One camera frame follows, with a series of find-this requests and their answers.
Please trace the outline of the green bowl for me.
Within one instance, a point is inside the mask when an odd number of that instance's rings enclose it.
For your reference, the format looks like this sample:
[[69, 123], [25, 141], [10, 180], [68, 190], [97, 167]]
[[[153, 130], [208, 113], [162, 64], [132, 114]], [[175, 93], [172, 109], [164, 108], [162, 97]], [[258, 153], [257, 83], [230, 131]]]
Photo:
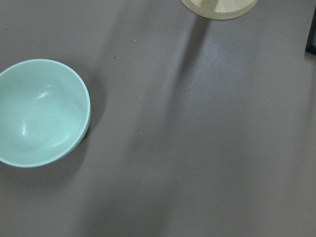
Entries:
[[69, 66], [32, 59], [0, 75], [0, 160], [22, 168], [52, 163], [84, 138], [91, 118], [87, 87]]

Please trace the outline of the wooden cup stand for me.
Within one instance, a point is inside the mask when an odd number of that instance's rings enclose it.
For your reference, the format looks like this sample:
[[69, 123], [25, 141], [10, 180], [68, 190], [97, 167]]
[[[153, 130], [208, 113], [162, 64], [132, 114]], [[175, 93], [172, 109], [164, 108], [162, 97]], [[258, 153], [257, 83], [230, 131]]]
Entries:
[[230, 20], [248, 13], [258, 0], [181, 0], [195, 14], [214, 20]]

